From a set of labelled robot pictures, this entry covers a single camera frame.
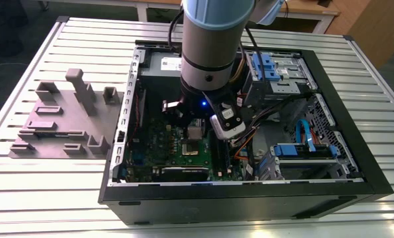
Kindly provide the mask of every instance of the wooden table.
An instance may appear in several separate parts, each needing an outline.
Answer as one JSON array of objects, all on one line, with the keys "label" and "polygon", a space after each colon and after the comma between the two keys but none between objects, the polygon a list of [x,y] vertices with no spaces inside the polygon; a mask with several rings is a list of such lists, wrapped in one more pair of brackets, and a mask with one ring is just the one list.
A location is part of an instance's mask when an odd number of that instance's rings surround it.
[{"label": "wooden table", "polygon": [[[57,2],[88,3],[98,5],[133,6],[137,9],[138,21],[147,22],[147,8],[179,9],[180,0],[48,0]],[[317,20],[313,32],[323,34],[335,16],[340,14],[339,9],[331,2],[328,7],[316,4],[316,0],[287,0],[288,18]],[[285,17],[285,5],[281,6],[277,17]]]}]

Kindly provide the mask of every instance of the floor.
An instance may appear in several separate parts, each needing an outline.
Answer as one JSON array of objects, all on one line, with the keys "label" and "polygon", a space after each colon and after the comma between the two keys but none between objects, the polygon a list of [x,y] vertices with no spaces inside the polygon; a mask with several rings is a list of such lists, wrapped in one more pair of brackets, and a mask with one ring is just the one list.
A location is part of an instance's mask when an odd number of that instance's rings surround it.
[{"label": "floor", "polygon": [[[50,27],[60,15],[116,19],[137,20],[137,13],[133,7],[101,6],[90,4],[49,3],[49,10],[42,12],[36,1],[22,0],[22,6],[28,15],[29,24],[17,28],[17,33],[24,44],[22,52],[14,57],[0,57],[1,63],[28,64],[45,39]],[[176,14],[175,10],[163,11],[148,9],[148,20],[169,22]],[[24,73],[25,65],[4,64],[0,66],[0,109]],[[394,89],[394,56],[388,63],[380,68],[380,74]]]}]

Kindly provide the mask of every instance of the blue drive bracket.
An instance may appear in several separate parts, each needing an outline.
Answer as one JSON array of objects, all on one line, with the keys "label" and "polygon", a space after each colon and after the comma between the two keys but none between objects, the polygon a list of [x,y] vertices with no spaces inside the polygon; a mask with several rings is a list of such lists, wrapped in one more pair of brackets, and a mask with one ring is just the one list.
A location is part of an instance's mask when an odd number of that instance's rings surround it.
[{"label": "blue drive bracket", "polygon": [[296,128],[295,128],[296,143],[301,142],[301,126],[304,127],[304,132],[305,132],[304,143],[308,144],[309,151],[312,152],[315,151],[315,144],[313,144],[313,138],[311,137],[309,124],[305,119],[299,119],[296,122]]},{"label": "blue drive bracket", "polygon": [[[263,60],[263,66],[264,66],[265,80],[279,81],[280,76],[276,74],[275,62],[271,60],[269,55],[261,54],[261,60]],[[255,71],[257,74],[257,80],[261,80],[263,79],[261,65],[260,65],[259,59],[256,57],[256,54],[252,54],[252,63],[253,63]]]},{"label": "blue drive bracket", "polygon": [[275,145],[273,146],[275,155],[276,156],[289,156],[289,155],[297,155],[296,147],[295,145]]}]

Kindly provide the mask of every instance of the gray block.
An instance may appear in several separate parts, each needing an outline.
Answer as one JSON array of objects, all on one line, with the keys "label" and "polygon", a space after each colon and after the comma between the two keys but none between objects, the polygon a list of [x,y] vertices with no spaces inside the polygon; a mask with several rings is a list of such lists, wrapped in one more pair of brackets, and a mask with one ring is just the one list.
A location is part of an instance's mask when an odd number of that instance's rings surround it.
[{"label": "gray block", "polygon": [[66,143],[62,148],[65,154],[68,155],[82,155],[85,150],[81,144]]},{"label": "gray block", "polygon": [[36,114],[48,115],[48,114],[62,114],[62,108],[60,106],[44,106],[34,109]]},{"label": "gray block", "polygon": [[[122,100],[122,92],[117,92],[120,101]],[[120,106],[106,105],[101,91],[94,92],[94,109],[96,115],[89,117],[82,105],[76,101],[73,90],[60,90],[53,94],[54,101],[42,102],[37,100],[33,111],[29,114],[25,126],[21,129],[21,135],[16,139],[16,144],[28,143],[34,150],[21,151],[17,147],[9,153],[12,158],[42,158],[42,159],[105,159],[101,153],[106,150],[104,147],[105,142],[108,146],[113,141],[117,118],[120,114]],[[40,114],[36,112],[38,107],[62,108],[61,114]],[[53,122],[57,127],[49,130],[46,127],[29,129],[37,122]],[[97,143],[90,144],[94,154],[88,148],[88,139],[93,136]],[[98,140],[104,136],[104,143],[101,148],[97,148]],[[80,144],[84,149],[82,154],[66,154],[64,151],[65,144]]]},{"label": "gray block", "polygon": [[89,141],[88,141],[88,148],[89,148],[92,154],[106,155],[106,152],[109,149],[109,144],[105,140],[105,137],[101,136],[98,141],[96,142],[93,136],[90,136]]},{"label": "gray block", "polygon": [[120,103],[117,89],[114,87],[105,87],[102,96],[104,96],[106,105],[113,105]]},{"label": "gray block", "polygon": [[94,109],[94,92],[90,84],[82,82],[82,70],[78,68],[69,68],[65,74],[65,80],[73,84],[76,90],[76,99],[82,104],[88,116],[94,116],[97,111]]},{"label": "gray block", "polygon": [[37,89],[34,90],[40,100],[42,102],[53,102],[53,94],[58,93],[57,86],[53,82],[40,82]]},{"label": "gray block", "polygon": [[70,130],[68,133],[70,140],[85,140],[88,141],[88,133],[84,130]]},{"label": "gray block", "polygon": [[34,147],[26,142],[13,143],[9,150],[14,154],[33,154],[34,153]]},{"label": "gray block", "polygon": [[57,124],[53,121],[29,121],[26,124],[28,129],[42,129],[42,130],[54,130]]},{"label": "gray block", "polygon": [[33,131],[34,130],[32,131],[21,130],[17,135],[22,140],[37,140],[37,136],[34,135]]}]

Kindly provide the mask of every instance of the wooden cabinet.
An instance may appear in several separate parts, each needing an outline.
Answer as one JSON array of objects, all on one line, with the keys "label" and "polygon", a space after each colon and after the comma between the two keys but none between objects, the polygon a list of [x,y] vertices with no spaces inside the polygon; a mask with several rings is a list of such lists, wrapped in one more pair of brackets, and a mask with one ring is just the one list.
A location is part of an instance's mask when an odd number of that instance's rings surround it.
[{"label": "wooden cabinet", "polygon": [[350,35],[379,68],[394,54],[394,0],[333,0],[340,10],[325,34]]}]

